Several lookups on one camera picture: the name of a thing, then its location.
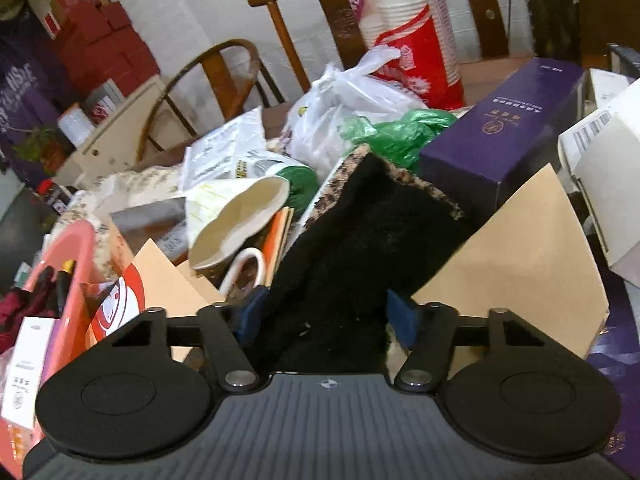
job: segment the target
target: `white box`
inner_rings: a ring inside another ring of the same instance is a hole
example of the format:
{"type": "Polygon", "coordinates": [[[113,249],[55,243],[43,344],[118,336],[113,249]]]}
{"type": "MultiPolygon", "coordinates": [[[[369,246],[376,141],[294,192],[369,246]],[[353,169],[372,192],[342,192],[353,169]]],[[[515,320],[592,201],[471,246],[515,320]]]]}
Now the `white box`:
{"type": "Polygon", "coordinates": [[[604,108],[609,101],[629,88],[634,80],[626,75],[591,68],[589,81],[588,98],[595,102],[596,108],[604,108]]]}
{"type": "Polygon", "coordinates": [[[640,80],[562,133],[558,143],[609,268],[640,286],[640,80]]]}

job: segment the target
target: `purple fabric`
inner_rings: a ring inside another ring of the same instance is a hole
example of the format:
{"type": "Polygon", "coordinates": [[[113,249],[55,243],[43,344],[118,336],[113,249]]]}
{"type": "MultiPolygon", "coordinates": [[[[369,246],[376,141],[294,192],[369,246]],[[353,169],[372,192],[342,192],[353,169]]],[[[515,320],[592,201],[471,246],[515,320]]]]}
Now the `purple fabric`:
{"type": "Polygon", "coordinates": [[[640,478],[640,343],[625,283],[607,268],[596,237],[591,251],[598,264],[609,319],[587,361],[606,375],[620,394],[622,412],[605,454],[634,478],[640,478]]]}
{"type": "Polygon", "coordinates": [[[47,175],[39,162],[21,160],[14,146],[34,127],[55,126],[76,99],[66,70],[40,21],[24,6],[0,22],[0,150],[16,175],[37,186],[47,175]]]}

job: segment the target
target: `barcode label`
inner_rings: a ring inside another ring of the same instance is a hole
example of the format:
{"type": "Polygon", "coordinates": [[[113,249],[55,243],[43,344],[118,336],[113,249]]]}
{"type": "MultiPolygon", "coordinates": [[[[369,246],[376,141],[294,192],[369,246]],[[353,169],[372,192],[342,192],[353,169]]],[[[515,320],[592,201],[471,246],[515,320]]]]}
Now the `barcode label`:
{"type": "Polygon", "coordinates": [[[601,129],[609,124],[610,120],[611,115],[609,112],[603,112],[593,121],[585,124],[582,128],[574,132],[575,143],[578,146],[581,155],[587,151],[587,148],[593,142],[593,139],[596,138],[596,135],[600,133],[601,129]]]}

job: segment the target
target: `white plastic bag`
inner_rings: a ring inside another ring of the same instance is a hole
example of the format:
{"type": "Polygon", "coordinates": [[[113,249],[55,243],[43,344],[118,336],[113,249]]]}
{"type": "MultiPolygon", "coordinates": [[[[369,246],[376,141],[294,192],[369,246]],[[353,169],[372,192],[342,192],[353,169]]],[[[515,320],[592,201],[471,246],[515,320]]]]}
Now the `white plastic bag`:
{"type": "Polygon", "coordinates": [[[249,150],[265,150],[262,107],[230,120],[187,147],[180,190],[215,178],[233,178],[236,159],[249,150]]]}
{"type": "Polygon", "coordinates": [[[386,45],[369,50],[357,66],[342,71],[327,65],[287,115],[284,126],[285,152],[308,164],[324,180],[331,168],[351,147],[340,138],[345,118],[365,116],[372,123],[394,121],[407,111],[426,108],[413,93],[399,84],[369,76],[384,64],[400,57],[400,51],[386,45]]]}
{"type": "Polygon", "coordinates": [[[117,173],[110,174],[97,189],[94,203],[94,215],[108,225],[111,213],[129,207],[129,192],[124,179],[117,173]]]}

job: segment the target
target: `chair backrest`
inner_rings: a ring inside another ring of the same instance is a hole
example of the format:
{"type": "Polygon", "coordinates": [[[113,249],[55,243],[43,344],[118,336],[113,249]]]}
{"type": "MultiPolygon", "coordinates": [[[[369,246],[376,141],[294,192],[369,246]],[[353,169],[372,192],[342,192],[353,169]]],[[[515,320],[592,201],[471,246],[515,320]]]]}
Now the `chair backrest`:
{"type": "MultiPolygon", "coordinates": [[[[367,47],[364,44],[362,36],[360,35],[360,29],[356,22],[353,11],[348,0],[319,0],[326,20],[329,23],[329,29],[334,37],[335,46],[338,50],[338,55],[342,61],[342,65],[345,68],[351,68],[357,65],[360,58],[367,51],[367,47]]],[[[309,78],[306,76],[305,70],[302,67],[300,57],[296,52],[296,48],[293,45],[293,40],[287,30],[287,25],[284,23],[282,13],[278,7],[277,0],[249,0],[249,5],[252,7],[267,6],[271,19],[276,27],[282,46],[284,47],[287,57],[293,67],[296,77],[303,91],[308,91],[311,84],[309,78]]]]}
{"type": "Polygon", "coordinates": [[[187,118],[181,113],[174,100],[171,99],[169,93],[180,82],[180,80],[187,75],[196,65],[200,65],[204,70],[207,79],[211,85],[211,89],[218,100],[218,105],[222,111],[222,115],[225,121],[233,119],[240,115],[244,109],[244,103],[246,102],[251,90],[256,87],[258,94],[265,108],[270,106],[267,95],[264,92],[260,82],[258,81],[258,73],[262,74],[264,81],[269,86],[276,101],[283,103],[284,99],[282,94],[275,85],[268,70],[262,64],[260,57],[258,56],[258,49],[256,46],[248,40],[228,40],[223,43],[212,46],[206,52],[203,52],[198,57],[189,62],[180,72],[175,75],[169,84],[165,87],[162,94],[156,100],[156,103],[151,108],[144,127],[142,128],[142,134],[138,142],[138,150],[136,152],[136,161],[140,162],[145,155],[146,143],[151,143],[156,150],[163,152],[164,148],[160,146],[152,137],[151,131],[153,122],[158,114],[158,111],[162,104],[166,103],[169,108],[178,117],[179,121],[185,127],[187,132],[192,137],[197,137],[198,133],[187,118]],[[249,55],[249,70],[246,74],[244,81],[240,88],[236,86],[229,68],[226,66],[226,62],[222,56],[222,51],[230,47],[244,48],[249,55]]]}
{"type": "MultiPolygon", "coordinates": [[[[335,46],[345,68],[356,65],[367,48],[360,35],[358,24],[348,0],[319,0],[335,46]]],[[[277,0],[249,0],[251,7],[267,6],[276,27],[282,46],[303,91],[310,88],[309,79],[302,67],[300,57],[293,45],[277,0]]],[[[509,55],[509,41],[504,30],[502,14],[498,0],[469,0],[476,22],[482,58],[503,57],[509,55]]]]}

